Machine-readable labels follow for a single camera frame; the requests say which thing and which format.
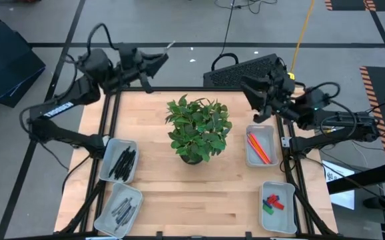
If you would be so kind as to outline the black hazard striped mat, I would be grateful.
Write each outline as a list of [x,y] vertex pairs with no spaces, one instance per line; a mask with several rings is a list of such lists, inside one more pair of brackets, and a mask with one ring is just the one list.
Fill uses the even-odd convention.
[[329,11],[385,11],[385,0],[324,0]]
[[371,112],[379,120],[378,130],[385,151],[385,67],[361,66],[360,74],[365,87]]

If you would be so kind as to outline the black folded panel box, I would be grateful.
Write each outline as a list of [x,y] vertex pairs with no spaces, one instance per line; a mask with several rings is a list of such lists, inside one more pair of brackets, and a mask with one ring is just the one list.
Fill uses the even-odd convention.
[[28,42],[0,20],[0,104],[14,108],[45,68]]

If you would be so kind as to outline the green plant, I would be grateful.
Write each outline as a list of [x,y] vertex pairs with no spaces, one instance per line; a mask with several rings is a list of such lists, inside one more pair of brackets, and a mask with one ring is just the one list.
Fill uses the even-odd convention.
[[232,129],[228,117],[228,107],[218,100],[187,101],[183,95],[177,101],[169,101],[165,122],[173,126],[168,132],[171,148],[186,164],[208,162],[227,146],[226,138]]

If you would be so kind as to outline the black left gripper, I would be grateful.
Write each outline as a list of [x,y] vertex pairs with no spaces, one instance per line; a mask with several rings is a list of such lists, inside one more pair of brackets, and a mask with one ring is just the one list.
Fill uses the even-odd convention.
[[111,92],[119,91],[122,87],[139,80],[143,90],[146,93],[152,93],[153,89],[148,77],[154,77],[168,59],[169,56],[166,53],[145,53],[144,59],[134,62],[131,68],[123,69],[120,61],[116,65],[111,65]]

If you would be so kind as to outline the black stand beam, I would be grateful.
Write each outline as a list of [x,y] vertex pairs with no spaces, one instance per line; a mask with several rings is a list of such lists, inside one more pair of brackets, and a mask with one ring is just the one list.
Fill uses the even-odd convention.
[[329,194],[335,194],[379,183],[385,183],[385,165],[330,181],[327,187]]

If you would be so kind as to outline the grey plastic bin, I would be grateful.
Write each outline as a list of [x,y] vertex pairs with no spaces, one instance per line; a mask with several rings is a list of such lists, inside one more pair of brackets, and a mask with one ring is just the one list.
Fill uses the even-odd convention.
[[[289,183],[280,183],[275,181],[265,181],[259,189],[259,223],[263,229],[278,233],[294,234],[297,231],[294,222],[294,192],[295,188]],[[272,204],[274,213],[269,215],[262,209],[264,205],[262,200],[266,200],[271,195],[280,197],[279,203],[284,205],[284,209],[275,208]]]
[[[252,133],[257,141],[260,143],[260,146],[263,148],[263,151],[268,156],[270,163],[264,164],[258,155],[254,152],[252,147],[247,141],[247,134]],[[246,152],[246,164],[249,167],[272,167],[278,164],[278,157],[276,156],[276,151],[274,147],[274,128],[268,125],[249,125],[246,128],[245,139],[245,152]]]
[[[109,171],[113,168],[120,154],[127,148],[131,147],[130,151],[135,152],[135,157],[131,161],[131,164],[123,179],[115,179],[114,175],[109,177]],[[135,170],[139,158],[139,150],[137,149],[137,143],[135,141],[122,140],[122,139],[110,139],[104,154],[103,164],[99,178],[104,181],[112,181],[116,183],[131,183],[134,179]]]
[[[137,206],[137,208],[130,221],[115,231],[115,227],[118,225],[118,218],[113,216],[111,211],[116,208],[125,198],[131,198],[131,206]],[[117,239],[126,237],[134,225],[143,200],[143,194],[138,189],[122,183],[115,183],[113,185],[112,193],[104,209],[102,210],[101,215],[94,222],[95,229]]]

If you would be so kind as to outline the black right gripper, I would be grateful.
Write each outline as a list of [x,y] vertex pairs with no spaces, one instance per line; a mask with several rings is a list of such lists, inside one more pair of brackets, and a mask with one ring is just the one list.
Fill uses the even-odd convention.
[[291,109],[294,81],[290,78],[286,67],[274,68],[263,78],[242,76],[240,86],[249,87],[245,89],[245,96],[251,109],[258,111],[254,115],[255,123],[262,123],[271,115],[279,115],[287,121],[294,121],[294,111]]

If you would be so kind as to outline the black perforated equipment case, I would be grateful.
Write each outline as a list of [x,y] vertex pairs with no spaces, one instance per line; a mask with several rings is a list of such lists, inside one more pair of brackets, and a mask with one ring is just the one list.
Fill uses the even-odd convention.
[[278,56],[266,55],[239,64],[209,71],[203,75],[204,87],[239,88],[241,77],[264,77],[275,65]]

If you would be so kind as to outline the black pens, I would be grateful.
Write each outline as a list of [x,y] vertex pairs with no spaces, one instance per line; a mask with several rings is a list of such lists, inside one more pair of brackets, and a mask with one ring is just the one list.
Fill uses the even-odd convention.
[[117,159],[116,163],[114,164],[113,168],[109,171],[109,177],[115,172],[115,170],[117,169],[117,167],[120,165],[120,162],[121,162],[121,160],[123,159],[124,155],[125,155],[126,153],[129,152],[130,148],[131,148],[130,146],[127,147],[127,148],[120,154],[120,156],[119,156],[119,158]]

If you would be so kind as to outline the grey crayon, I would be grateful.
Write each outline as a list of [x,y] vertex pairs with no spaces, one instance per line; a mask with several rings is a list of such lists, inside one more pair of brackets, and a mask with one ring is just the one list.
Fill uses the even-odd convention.
[[125,199],[123,204],[113,212],[113,216],[120,215],[122,212],[125,211],[125,209],[129,208],[131,206],[131,200],[131,198]]
[[117,229],[119,229],[120,227],[126,225],[126,224],[130,221],[130,219],[131,219],[131,217],[133,216],[134,212],[135,212],[134,210],[129,211],[129,212],[125,215],[125,217],[124,217],[123,219],[121,219],[121,221],[120,221],[120,222],[118,223],[118,225],[115,227],[115,231],[116,231]]
[[130,206],[129,211],[126,212],[123,215],[123,218],[121,218],[120,221],[118,222],[119,226],[124,225],[129,220],[131,215],[135,212],[135,208],[136,208],[135,206]]
[[116,214],[115,214],[115,217],[116,218],[119,218],[121,217],[121,215],[126,211],[126,209],[128,209],[129,207],[131,206],[131,203],[128,201],[122,208],[120,208]]
[[136,208],[137,208],[136,206],[130,208],[129,212],[125,215],[125,217],[120,222],[119,227],[126,225],[130,221],[130,218],[135,213]]
[[125,198],[116,208],[114,208],[112,211],[111,211],[111,214],[114,215],[116,214],[116,212],[122,208],[127,202],[128,202],[129,199]]
[[132,207],[131,211],[126,216],[125,220],[122,222],[122,225],[126,225],[130,221],[131,217],[134,215],[134,213],[136,211],[136,208],[137,208],[137,206]]

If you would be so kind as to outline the white printed sheet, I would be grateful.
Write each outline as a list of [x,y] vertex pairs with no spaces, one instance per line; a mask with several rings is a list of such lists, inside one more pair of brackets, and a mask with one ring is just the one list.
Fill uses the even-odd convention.
[[[322,164],[324,168],[325,180],[327,183],[354,174],[352,170],[335,165],[325,160],[322,160]],[[355,209],[354,190],[345,191],[341,193],[331,193],[330,200],[331,203],[335,205],[345,207],[350,210]]]

